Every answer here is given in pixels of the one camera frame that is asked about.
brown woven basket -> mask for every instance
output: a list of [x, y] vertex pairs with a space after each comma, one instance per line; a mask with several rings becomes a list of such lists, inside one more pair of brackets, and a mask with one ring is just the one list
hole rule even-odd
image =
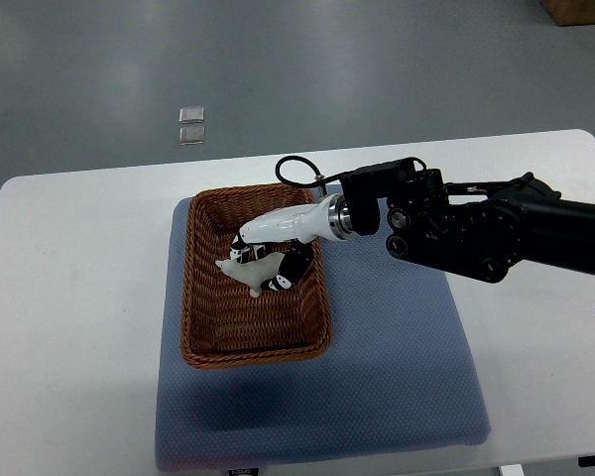
[[[313, 203], [309, 190], [280, 183], [207, 190], [189, 205], [182, 289], [180, 350], [198, 369], [309, 359], [330, 345], [332, 325], [321, 246], [288, 291], [250, 297], [249, 288], [223, 275], [216, 260], [249, 220], [276, 208]], [[286, 252], [287, 244], [274, 251]]]

blue cushion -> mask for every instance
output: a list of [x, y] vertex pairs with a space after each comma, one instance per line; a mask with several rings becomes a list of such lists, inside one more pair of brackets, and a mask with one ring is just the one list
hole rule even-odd
[[375, 236], [322, 242], [333, 319], [333, 342], [322, 356], [209, 371], [187, 365], [179, 340], [189, 202], [175, 209], [168, 262], [156, 428], [161, 470], [485, 441], [489, 421], [447, 279], [393, 259], [385, 223]]

cardboard box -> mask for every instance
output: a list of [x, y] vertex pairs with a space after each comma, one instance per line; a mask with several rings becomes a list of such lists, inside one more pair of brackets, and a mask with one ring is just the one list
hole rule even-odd
[[595, 25], [595, 0], [540, 0], [560, 27]]

gray floor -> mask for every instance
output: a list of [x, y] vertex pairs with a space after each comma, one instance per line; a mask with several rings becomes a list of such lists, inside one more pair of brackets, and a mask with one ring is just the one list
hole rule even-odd
[[[205, 106], [203, 145], [177, 145], [186, 105]], [[0, 186], [568, 128], [595, 136], [595, 26], [537, 0], [0, 0]]]

black cable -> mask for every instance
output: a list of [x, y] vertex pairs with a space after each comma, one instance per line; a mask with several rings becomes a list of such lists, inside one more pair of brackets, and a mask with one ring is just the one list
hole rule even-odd
[[[423, 170], [427, 169], [427, 165], [421, 159], [418, 159], [416, 157], [410, 157], [410, 159], [412, 159], [413, 161], [415, 161], [418, 164], [420, 164]], [[290, 162], [290, 161], [302, 162], [303, 164], [307, 164], [313, 170], [313, 172], [315, 173], [315, 176], [316, 177], [317, 176], [323, 177], [323, 175], [321, 174], [321, 172], [319, 171], [319, 169], [317, 168], [317, 166], [313, 162], [311, 162], [309, 159], [307, 159], [305, 157], [301, 157], [301, 156], [286, 156], [286, 157], [282, 157], [278, 161], [278, 163], [276, 164], [276, 177], [278, 178], [279, 181], [281, 181], [285, 185], [290, 185], [290, 186], [293, 186], [295, 188], [316, 188], [316, 187], [319, 187], [319, 186], [326, 185], [327, 183], [331, 183], [332, 181], [339, 180], [342, 177], [350, 174], [350, 172], [342, 172], [340, 174], [335, 174], [334, 176], [330, 176], [328, 178], [321, 178], [319, 180], [312, 181], [311, 183], [300, 183], [298, 181], [292, 181], [292, 180], [289, 180], [288, 178], [284, 178], [282, 176], [282, 174], [280, 173], [280, 168], [282, 167], [282, 165], [285, 162]]]

